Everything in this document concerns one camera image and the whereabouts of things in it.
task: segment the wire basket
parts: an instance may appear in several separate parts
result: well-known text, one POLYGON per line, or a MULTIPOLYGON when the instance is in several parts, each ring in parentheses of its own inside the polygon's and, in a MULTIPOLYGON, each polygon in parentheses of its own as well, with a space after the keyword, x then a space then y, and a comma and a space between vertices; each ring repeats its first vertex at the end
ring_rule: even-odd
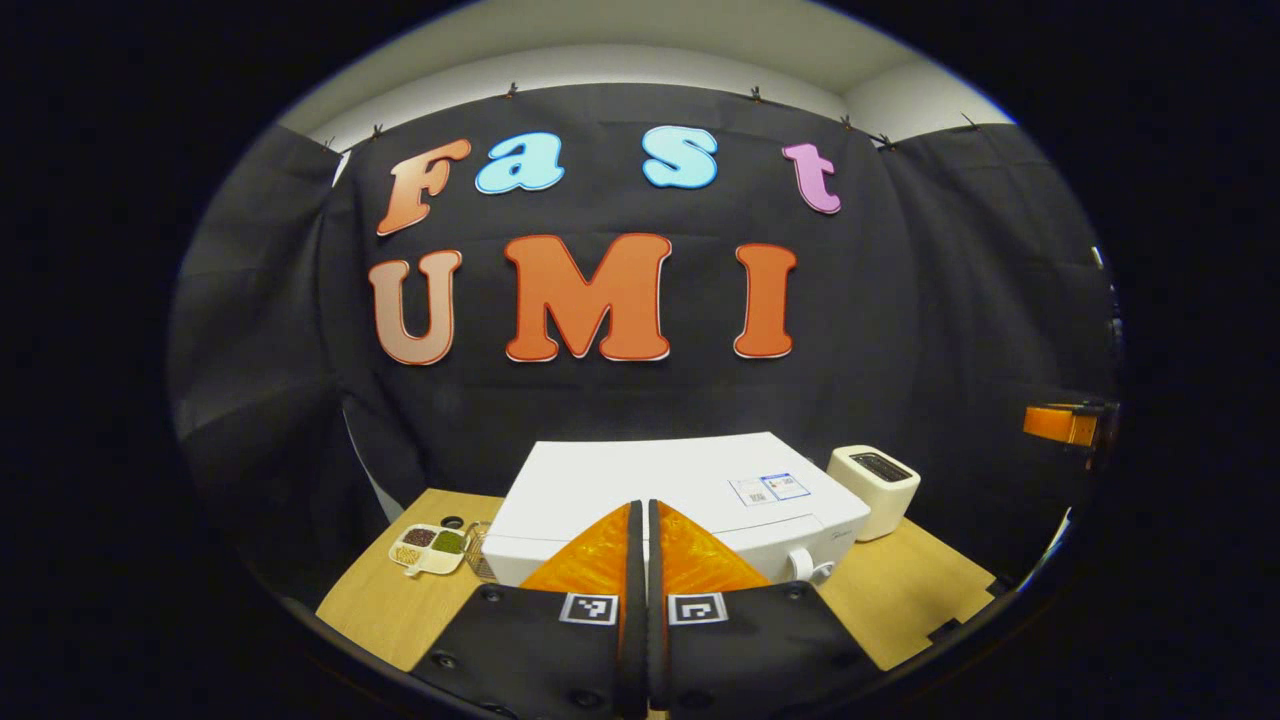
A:
POLYGON ((471 566, 471 571, 476 574, 481 580, 495 582, 497 575, 493 574, 493 569, 489 568, 489 561, 484 559, 484 537, 489 533, 490 523, 476 521, 471 523, 467 528, 467 534, 465 539, 465 547, 467 548, 463 553, 463 559, 467 565, 471 566))

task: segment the orange letter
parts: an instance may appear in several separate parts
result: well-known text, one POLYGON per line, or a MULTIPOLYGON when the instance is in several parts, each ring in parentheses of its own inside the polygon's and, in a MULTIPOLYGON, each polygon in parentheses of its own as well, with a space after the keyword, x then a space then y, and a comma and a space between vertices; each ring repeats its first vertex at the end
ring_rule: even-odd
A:
POLYGON ((564 242, 553 234, 520 237, 507 243, 516 264, 516 340, 507 357, 543 363, 559 346, 547 337, 547 311, 573 357, 585 357, 609 313, 609 334, 600 355, 609 360, 662 360, 671 343, 658 322, 658 279, 671 241, 657 234, 622 234, 613 241, 586 282, 564 242))
POLYGON ((733 341, 742 357, 782 357, 791 352, 787 334, 787 273, 796 255, 777 245, 751 243, 737 249, 737 261, 746 266, 746 322, 733 341))
POLYGON ((453 346, 453 270, 462 264, 457 250, 424 255, 417 269, 426 275, 428 332, 413 337, 404 329, 404 300, 401 287, 408 277, 408 263, 390 260, 370 268, 374 284, 374 323, 383 350, 404 365, 430 365, 453 346))
POLYGON ((454 140, 435 150, 401 160, 392 168, 396 184, 392 186, 392 202, 387 208, 387 217, 378 223, 378 236, 402 231, 425 218, 431 206, 422 202, 422 191, 425 190, 431 197, 439 195, 444 190, 444 183, 449 181, 449 160, 461 160, 470 154, 470 142, 454 140))

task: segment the blue letter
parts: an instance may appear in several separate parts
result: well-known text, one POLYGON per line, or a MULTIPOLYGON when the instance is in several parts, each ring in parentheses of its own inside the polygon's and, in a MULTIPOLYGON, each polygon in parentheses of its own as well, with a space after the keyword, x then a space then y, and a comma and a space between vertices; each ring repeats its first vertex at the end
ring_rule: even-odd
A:
POLYGON ((476 190, 502 195, 517 187, 547 190, 564 177, 559 158, 559 137, 549 132, 530 132, 508 137, 489 151, 489 163, 476 173, 476 190))
POLYGON ((644 177, 657 187, 707 187, 716 179, 716 138, 704 129, 660 126, 644 133, 644 177))

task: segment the white tray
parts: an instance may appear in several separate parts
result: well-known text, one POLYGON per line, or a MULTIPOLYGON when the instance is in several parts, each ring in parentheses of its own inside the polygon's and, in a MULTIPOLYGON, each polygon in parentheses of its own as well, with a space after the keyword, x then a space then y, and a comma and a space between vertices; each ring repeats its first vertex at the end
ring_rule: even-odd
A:
POLYGON ((470 544, 470 541, 467 541, 467 537, 460 530, 454 530, 451 528, 442 528, 440 525, 425 525, 419 523, 416 525, 410 525, 404 528, 404 532, 402 532, 399 537, 396 538, 396 542, 393 542, 392 547, 387 551, 387 557, 390 557, 392 562, 396 562, 397 565, 403 565, 404 574, 408 577, 413 577, 419 573, 448 575, 449 573, 457 570, 458 565, 462 564, 462 556, 466 555, 467 552, 467 544, 470 544), (462 547, 461 550, 458 550, 458 552, 454 553, 454 552, 440 552, 439 550, 431 550, 430 547, 420 547, 404 542, 404 536, 407 536, 410 530, 417 528, 421 528, 424 530, 431 530, 433 533, 435 533, 435 537, 431 538, 433 544, 435 543, 435 539, 444 533, 453 533, 456 536, 460 536, 462 538, 462 547), (396 557, 396 550, 401 547, 417 552, 419 553, 417 562, 402 562, 401 560, 398 560, 396 557))

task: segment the white box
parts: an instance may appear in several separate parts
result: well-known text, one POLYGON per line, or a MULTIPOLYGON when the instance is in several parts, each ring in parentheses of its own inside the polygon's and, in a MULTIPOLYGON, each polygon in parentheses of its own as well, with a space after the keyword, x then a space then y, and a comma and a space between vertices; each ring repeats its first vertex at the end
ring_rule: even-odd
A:
MULTIPOLYGON (((773 583, 819 583, 854 544, 867 503, 773 433, 631 442, 538 442, 484 541, 518 585, 618 506, 660 500, 773 583)), ((645 562, 649 546, 644 546, 645 562)))

